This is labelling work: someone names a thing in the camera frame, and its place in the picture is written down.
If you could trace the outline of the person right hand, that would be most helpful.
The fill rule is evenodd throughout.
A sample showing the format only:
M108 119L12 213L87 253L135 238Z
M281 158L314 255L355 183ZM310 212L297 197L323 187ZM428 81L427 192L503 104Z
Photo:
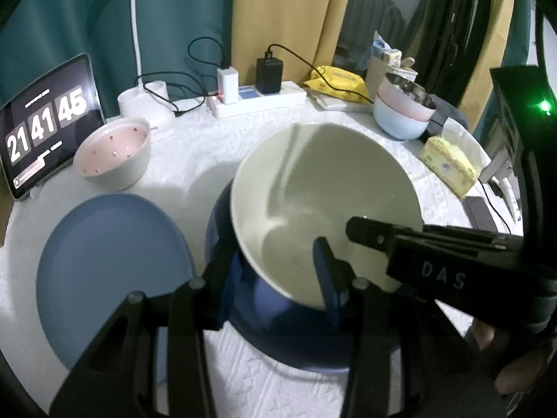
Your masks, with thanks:
M548 365L547 342L513 339L477 319L473 320L465 338L480 352L486 352L484 360L491 372L496 371L494 386L501 395L530 390Z

